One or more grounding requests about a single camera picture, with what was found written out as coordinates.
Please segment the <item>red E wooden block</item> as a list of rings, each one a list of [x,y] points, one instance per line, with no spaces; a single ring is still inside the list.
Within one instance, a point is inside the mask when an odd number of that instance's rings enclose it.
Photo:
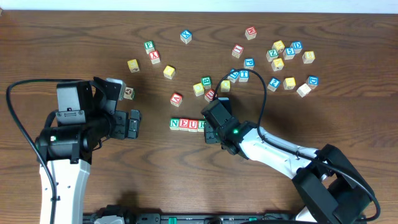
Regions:
[[[188,131],[188,124],[189,124],[189,119],[180,118],[178,123],[179,130]]]

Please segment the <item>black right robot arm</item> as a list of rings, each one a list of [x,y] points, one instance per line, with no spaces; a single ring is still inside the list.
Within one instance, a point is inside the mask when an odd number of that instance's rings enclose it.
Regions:
[[[364,209],[376,203],[372,188],[335,146],[298,146],[268,133],[257,124],[236,118],[207,119],[208,144],[220,143],[232,155],[261,162],[287,176],[305,206],[293,219],[300,223],[361,223]]]

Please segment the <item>red A wooden block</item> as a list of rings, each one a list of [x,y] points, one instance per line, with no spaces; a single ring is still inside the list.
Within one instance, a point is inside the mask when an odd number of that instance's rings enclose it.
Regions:
[[[176,107],[179,107],[182,104],[182,101],[183,96],[178,93],[174,93],[170,98],[170,103]]]

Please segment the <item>yellow S wooden block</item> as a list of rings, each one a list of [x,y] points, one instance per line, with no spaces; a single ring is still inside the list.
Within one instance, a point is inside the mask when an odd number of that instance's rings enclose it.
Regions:
[[[295,78],[288,77],[284,80],[283,86],[285,90],[293,90],[296,86]]]

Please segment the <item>green F wooden block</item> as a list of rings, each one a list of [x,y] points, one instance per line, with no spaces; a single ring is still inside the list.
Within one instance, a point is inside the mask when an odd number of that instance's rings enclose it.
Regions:
[[[154,42],[152,40],[144,42],[144,48],[146,50],[146,54],[150,54],[151,52],[154,52],[155,51]]]

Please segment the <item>yellow acorn wooden block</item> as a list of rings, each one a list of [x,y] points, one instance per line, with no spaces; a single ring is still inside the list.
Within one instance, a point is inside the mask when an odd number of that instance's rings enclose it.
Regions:
[[[131,73],[139,71],[139,65],[138,65],[138,62],[137,62],[136,59],[132,59],[132,60],[127,61],[127,65],[129,67]]]

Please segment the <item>yellow brush side wooden block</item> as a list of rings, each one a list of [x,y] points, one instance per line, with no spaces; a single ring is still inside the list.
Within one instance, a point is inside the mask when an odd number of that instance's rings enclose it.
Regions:
[[[284,67],[284,61],[281,58],[276,58],[272,61],[271,67],[275,72],[282,70]]]

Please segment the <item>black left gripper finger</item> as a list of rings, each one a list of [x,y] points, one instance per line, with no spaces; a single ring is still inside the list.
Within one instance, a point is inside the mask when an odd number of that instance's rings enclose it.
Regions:
[[[115,114],[119,101],[116,85],[102,78],[94,77],[92,86],[96,88],[93,98],[96,108],[111,115]]]
[[[129,129],[127,137],[130,139],[137,139],[139,135],[139,127],[142,115],[139,110],[131,110],[129,118]]]

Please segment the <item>red top far wooden block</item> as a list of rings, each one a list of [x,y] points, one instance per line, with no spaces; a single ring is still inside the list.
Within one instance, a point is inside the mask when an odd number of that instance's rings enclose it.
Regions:
[[[245,30],[245,37],[247,38],[247,40],[252,40],[255,39],[257,36],[257,30],[254,26],[252,27],[248,27]]]

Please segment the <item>blue d wooden block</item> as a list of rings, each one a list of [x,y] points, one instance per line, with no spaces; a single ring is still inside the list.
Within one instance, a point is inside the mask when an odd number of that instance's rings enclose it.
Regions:
[[[302,45],[301,41],[292,42],[290,46],[293,48],[295,54],[299,54],[303,49],[303,45]]]
[[[319,78],[316,76],[309,76],[307,78],[306,84],[312,89],[316,89],[316,87],[319,85]]]

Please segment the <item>red Y wooden block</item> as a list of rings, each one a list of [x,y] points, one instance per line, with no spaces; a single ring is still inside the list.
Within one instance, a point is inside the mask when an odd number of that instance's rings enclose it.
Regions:
[[[149,57],[152,64],[160,63],[160,55],[157,50],[150,52]]]

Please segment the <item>green N wooden block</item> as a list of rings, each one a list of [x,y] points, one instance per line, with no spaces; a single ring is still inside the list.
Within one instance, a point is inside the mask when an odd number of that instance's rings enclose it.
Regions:
[[[169,127],[171,130],[179,130],[179,119],[178,118],[171,118]]]

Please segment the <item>red I wooden block upper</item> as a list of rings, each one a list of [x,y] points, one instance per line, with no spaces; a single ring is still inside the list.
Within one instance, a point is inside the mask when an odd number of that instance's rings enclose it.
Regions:
[[[241,45],[239,45],[239,44],[236,44],[236,45],[233,47],[233,49],[232,49],[231,55],[234,56],[234,57],[236,57],[236,58],[240,58],[240,56],[241,56],[242,53],[243,53],[243,50],[244,50],[244,47],[243,47],[243,46],[241,46]]]

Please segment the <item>green R wooden block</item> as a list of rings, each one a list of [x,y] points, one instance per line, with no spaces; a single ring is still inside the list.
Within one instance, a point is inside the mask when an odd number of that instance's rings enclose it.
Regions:
[[[204,132],[206,126],[205,120],[198,120],[198,132]]]

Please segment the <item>red u wooden block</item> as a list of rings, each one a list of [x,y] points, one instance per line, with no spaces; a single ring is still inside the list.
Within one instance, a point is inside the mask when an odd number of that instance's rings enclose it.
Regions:
[[[215,91],[214,91],[213,89],[209,89],[209,90],[205,93],[205,96],[204,96],[205,100],[206,100],[207,102],[209,102],[209,103],[210,103],[211,101],[213,101],[214,97],[215,97]]]
[[[190,132],[197,132],[198,131],[198,120],[189,119],[188,120],[188,130]]]

